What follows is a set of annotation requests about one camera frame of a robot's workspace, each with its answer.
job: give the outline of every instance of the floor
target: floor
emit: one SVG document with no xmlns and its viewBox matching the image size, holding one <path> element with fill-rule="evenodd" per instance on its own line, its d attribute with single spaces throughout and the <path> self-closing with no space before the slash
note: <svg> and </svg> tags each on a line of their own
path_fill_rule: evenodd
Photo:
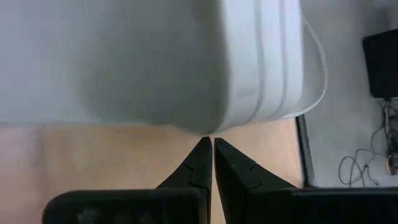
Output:
<svg viewBox="0 0 398 224">
<path fill-rule="evenodd" d="M 302 1 L 303 14 L 323 45 L 329 73 L 325 97 L 305 114 L 314 173 L 311 184 L 316 187 L 348 187 L 339 179 L 342 158 L 355 156 L 357 149 L 370 149 L 371 136 L 381 125 L 379 100 L 369 91 L 361 40 L 389 29 L 382 2 L 388 1 Z M 386 152 L 382 131 L 375 136 L 373 148 Z M 363 167 L 371 157 L 362 151 L 357 162 Z M 350 169 L 347 159 L 341 166 L 342 181 L 349 182 Z M 398 186 L 398 178 L 388 173 L 383 156 L 376 156 L 369 164 L 369 173 L 381 187 Z M 353 178 L 358 175 L 355 167 Z M 367 174 L 364 181 L 367 187 L 376 187 Z M 361 181 L 353 184 L 362 186 Z"/>
<path fill-rule="evenodd" d="M 217 136 L 301 187 L 293 119 Z M 40 223 L 46 203 L 68 190 L 154 188 L 199 139 L 169 126 L 0 128 L 0 223 Z M 212 210 L 212 223 L 224 223 L 215 181 Z"/>
</svg>

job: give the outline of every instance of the gray carpet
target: gray carpet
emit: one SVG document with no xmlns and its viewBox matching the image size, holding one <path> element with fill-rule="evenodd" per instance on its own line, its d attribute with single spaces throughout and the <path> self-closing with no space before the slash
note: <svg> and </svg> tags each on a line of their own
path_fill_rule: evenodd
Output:
<svg viewBox="0 0 398 224">
<path fill-rule="evenodd" d="M 371 135 L 381 125 L 378 100 L 369 92 L 361 39 L 388 30 L 388 13 L 375 0 L 303 0 L 303 14 L 323 44 L 329 70 L 324 99 L 305 115 L 313 167 L 312 185 L 347 187 L 338 178 L 338 166 L 345 156 L 359 148 L 370 148 Z M 375 137 L 375 149 L 386 151 L 383 135 Z M 366 163 L 370 154 L 360 153 Z M 348 181 L 351 163 L 341 170 Z M 378 156 L 369 165 L 380 186 L 398 186 L 398 176 L 386 171 L 386 160 Z M 368 177 L 366 186 L 374 187 Z M 362 187 L 359 181 L 353 185 Z"/>
</svg>

